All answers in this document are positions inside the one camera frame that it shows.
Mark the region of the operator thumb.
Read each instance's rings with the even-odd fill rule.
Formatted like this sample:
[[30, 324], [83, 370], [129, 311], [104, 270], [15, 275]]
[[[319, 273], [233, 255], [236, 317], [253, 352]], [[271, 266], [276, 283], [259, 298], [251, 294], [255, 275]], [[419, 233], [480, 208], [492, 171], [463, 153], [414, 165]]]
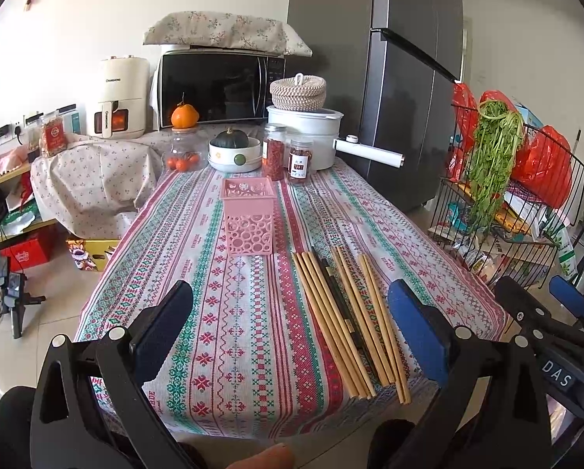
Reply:
[[236, 460], [227, 469], [293, 469], [295, 455], [285, 444], [277, 444], [243, 460]]

